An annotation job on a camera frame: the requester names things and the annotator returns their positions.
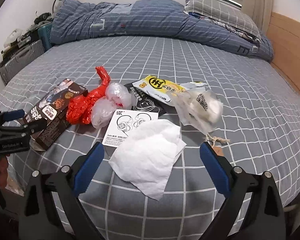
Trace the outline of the wooden headboard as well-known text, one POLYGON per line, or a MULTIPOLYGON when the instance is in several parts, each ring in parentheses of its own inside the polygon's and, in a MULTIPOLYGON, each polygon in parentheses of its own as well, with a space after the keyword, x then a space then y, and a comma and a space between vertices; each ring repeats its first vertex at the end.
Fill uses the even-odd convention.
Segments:
POLYGON ((267 37, 274 48, 271 65, 300 94, 300 22, 272 12, 267 37))

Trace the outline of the red plastic bag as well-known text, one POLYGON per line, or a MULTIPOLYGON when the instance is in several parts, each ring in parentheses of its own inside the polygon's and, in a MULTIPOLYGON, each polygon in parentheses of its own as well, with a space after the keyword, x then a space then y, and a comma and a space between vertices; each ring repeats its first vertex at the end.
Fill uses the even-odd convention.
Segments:
POLYGON ((110 84, 110 76, 105 68, 98 66, 95 69, 101 79, 101 84, 86 95, 82 94, 71 99, 68 104, 66 120, 72 125, 91 123, 92 107, 98 99, 105 96, 106 88, 110 84))

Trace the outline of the brown paper tag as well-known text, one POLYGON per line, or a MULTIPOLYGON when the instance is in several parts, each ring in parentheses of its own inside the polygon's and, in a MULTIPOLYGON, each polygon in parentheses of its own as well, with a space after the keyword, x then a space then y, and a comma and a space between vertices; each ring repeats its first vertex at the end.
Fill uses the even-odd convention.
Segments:
POLYGON ((222 150, 222 145, 230 143, 229 139, 224 139, 224 138, 221 138, 221 137, 211 136, 209 134, 206 135, 205 140, 212 147, 212 149, 215 151, 215 153, 218 156, 221 156, 221 157, 224 156, 224 153, 223 153, 223 150, 222 150))

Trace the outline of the white tissue paper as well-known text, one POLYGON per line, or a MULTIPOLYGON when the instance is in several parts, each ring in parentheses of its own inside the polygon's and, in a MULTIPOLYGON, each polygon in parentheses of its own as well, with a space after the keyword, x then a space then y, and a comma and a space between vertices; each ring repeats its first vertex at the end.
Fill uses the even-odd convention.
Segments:
POLYGON ((132 183, 145 196, 161 200, 185 146, 180 126, 167 119, 151 120, 130 133, 112 154, 109 165, 120 179, 132 183))

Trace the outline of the brown cookie box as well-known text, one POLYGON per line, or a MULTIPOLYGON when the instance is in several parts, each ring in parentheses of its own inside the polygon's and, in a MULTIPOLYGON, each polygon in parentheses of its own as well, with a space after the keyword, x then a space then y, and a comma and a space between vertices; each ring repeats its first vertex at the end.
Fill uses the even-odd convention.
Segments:
POLYGON ((44 118, 47 127, 31 135, 30 146, 38 152, 46 151, 57 138, 70 126, 66 112, 71 99, 86 95, 87 89, 70 79, 65 79, 51 89, 25 115, 22 124, 44 118))

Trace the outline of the beige curtain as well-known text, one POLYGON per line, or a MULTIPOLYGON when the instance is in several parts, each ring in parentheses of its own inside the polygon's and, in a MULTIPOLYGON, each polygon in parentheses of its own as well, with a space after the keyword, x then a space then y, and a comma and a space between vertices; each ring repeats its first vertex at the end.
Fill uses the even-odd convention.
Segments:
POLYGON ((270 23, 272 9, 273 0, 243 0, 241 10, 250 16, 257 27, 266 34, 270 23))

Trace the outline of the small torn wrapper piece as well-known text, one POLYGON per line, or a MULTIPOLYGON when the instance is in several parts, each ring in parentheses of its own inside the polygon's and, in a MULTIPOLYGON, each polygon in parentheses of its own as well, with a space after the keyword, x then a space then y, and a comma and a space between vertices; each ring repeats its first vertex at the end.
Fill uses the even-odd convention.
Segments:
POLYGON ((194 89, 194 88, 205 88, 206 83, 202 82, 187 82, 184 83, 182 86, 185 87, 186 89, 194 89))

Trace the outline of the white earphone box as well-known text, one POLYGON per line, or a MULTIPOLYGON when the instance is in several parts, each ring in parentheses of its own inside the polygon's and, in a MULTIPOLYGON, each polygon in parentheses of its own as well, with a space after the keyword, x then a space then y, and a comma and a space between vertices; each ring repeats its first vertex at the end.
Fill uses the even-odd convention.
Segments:
POLYGON ((157 120, 159 113, 117 109, 110 120, 102 144, 118 147, 140 124, 157 120))

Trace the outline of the teal plastic crate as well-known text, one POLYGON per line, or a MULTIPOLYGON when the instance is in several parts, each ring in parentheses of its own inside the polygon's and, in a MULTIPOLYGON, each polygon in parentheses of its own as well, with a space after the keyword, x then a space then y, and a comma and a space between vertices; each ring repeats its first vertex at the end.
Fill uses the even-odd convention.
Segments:
POLYGON ((44 25, 41 25, 38 28, 38 36, 42 41, 45 51, 48 51, 52 47, 51 29, 52 29, 52 23, 46 23, 44 25))

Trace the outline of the yellow snack wrapper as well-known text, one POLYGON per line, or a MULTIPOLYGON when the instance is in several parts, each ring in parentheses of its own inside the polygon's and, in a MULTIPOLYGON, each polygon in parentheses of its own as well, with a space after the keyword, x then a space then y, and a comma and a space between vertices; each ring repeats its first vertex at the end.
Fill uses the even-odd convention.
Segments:
POLYGON ((133 82, 132 85, 134 88, 141 90, 155 100, 158 100, 159 102, 169 106, 172 106, 173 104, 168 96, 168 92, 175 94, 186 90, 185 87, 173 83, 172 81, 160 79, 151 75, 148 75, 139 81, 133 82))

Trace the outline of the translucent bag with barcode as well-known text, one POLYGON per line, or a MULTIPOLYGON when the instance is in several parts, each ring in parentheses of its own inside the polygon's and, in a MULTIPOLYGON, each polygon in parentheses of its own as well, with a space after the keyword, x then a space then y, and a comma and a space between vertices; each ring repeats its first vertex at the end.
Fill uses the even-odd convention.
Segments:
POLYGON ((168 96, 184 126, 192 126, 204 135, 215 130, 223 114, 223 103, 213 91, 192 88, 168 92, 168 96))

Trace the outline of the black snack wrapper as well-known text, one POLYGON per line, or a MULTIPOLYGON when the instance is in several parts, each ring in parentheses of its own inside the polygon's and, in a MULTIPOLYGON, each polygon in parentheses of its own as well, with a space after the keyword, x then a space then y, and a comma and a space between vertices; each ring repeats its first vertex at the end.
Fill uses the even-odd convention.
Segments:
POLYGON ((142 112, 155 112, 159 116, 166 113, 160 102, 151 96, 147 95, 138 88, 135 88, 132 83, 125 84, 129 93, 132 95, 131 110, 142 112))

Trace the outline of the blue striped quilt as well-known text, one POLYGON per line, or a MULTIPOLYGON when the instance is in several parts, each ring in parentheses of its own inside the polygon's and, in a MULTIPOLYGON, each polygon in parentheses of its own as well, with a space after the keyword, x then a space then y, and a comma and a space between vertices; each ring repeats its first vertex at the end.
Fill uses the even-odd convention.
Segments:
POLYGON ((253 38, 224 23, 199 19, 186 14, 173 0, 139 0, 133 4, 65 0, 52 22, 51 42, 116 35, 177 38, 268 62, 274 57, 273 46, 264 34, 253 38))

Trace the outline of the pink white plastic bag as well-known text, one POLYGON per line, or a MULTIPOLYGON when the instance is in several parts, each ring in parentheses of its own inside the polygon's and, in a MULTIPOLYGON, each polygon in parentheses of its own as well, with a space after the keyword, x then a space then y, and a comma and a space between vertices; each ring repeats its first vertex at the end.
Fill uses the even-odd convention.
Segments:
POLYGON ((106 88, 105 96, 98 99, 91 110, 91 124, 97 128, 109 124, 117 109, 131 109, 132 95, 128 89, 117 82, 111 82, 106 88))

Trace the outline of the clutter pile on suitcase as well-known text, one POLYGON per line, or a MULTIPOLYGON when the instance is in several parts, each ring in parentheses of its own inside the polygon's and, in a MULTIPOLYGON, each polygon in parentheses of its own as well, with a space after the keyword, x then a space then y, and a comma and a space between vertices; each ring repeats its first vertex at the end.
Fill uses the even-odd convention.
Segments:
POLYGON ((51 23, 52 15, 50 12, 46 12, 38 16, 34 20, 34 24, 31 25, 28 29, 15 29, 12 33, 6 38, 4 42, 4 49, 1 51, 2 59, 7 60, 12 57, 19 50, 37 42, 40 40, 39 28, 43 25, 51 23))

